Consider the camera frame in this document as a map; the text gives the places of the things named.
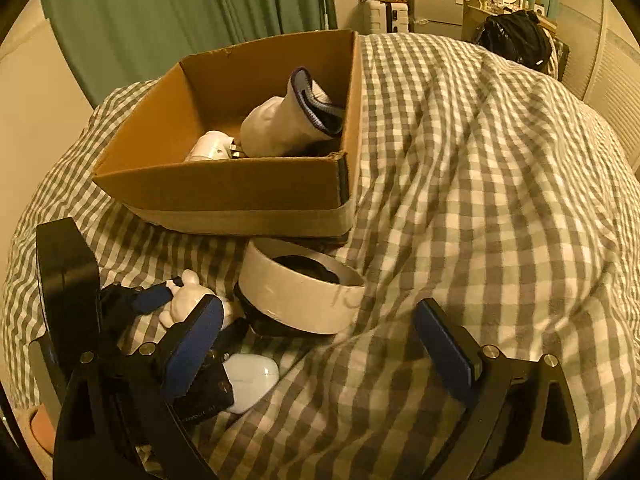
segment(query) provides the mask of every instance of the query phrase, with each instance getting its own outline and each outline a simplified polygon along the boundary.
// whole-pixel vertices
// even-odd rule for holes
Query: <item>black bag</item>
[[[532,10],[489,16],[474,43],[541,72],[549,62],[551,43],[538,23]]]

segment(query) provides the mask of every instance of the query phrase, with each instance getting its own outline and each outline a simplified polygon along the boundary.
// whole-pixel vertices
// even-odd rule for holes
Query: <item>white tape roll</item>
[[[305,276],[274,261],[281,256],[305,256],[337,276],[330,283]],[[284,325],[316,334],[347,328],[360,307],[365,281],[351,267],[290,242],[274,238],[249,241],[238,286],[260,312]]]

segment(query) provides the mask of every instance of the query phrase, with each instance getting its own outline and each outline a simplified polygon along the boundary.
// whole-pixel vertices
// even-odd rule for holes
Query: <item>bed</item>
[[[587,478],[639,416],[640,184],[607,123],[552,78],[448,38],[361,39],[362,157],[354,228],[330,250],[367,287],[332,341],[249,334],[281,380],[242,417],[199,425],[220,478],[420,478],[460,414],[412,332],[433,296],[480,344],[557,355]],[[92,165],[153,81],[114,91],[24,211],[4,286],[2,338],[18,407],[38,402],[26,346],[44,325],[34,228],[71,216],[102,284],[149,286],[196,270],[233,304],[245,240],[147,224],[91,181]],[[158,340],[156,315],[124,341]]]

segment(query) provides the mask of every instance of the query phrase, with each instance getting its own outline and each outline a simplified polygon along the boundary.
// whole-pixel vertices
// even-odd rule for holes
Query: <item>screw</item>
[[[555,355],[547,354],[545,355],[545,363],[555,368],[558,366],[558,358]]]
[[[140,345],[140,348],[138,348],[138,352],[140,352],[141,355],[151,355],[153,352],[156,351],[156,343],[142,343],[142,345]]]
[[[489,359],[495,359],[500,355],[500,351],[493,345],[485,345],[482,347],[482,353]]]
[[[94,353],[93,352],[84,352],[81,356],[80,356],[80,362],[83,365],[89,364],[91,361],[94,360]]]

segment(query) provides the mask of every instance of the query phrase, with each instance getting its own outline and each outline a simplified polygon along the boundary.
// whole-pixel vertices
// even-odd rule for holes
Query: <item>open cardboard box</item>
[[[323,156],[183,162],[209,130],[235,137],[242,120],[284,96],[305,66],[346,106],[342,137]],[[362,68],[357,33],[274,36],[185,57],[122,123],[94,182],[141,218],[185,233],[339,238],[353,222]]]

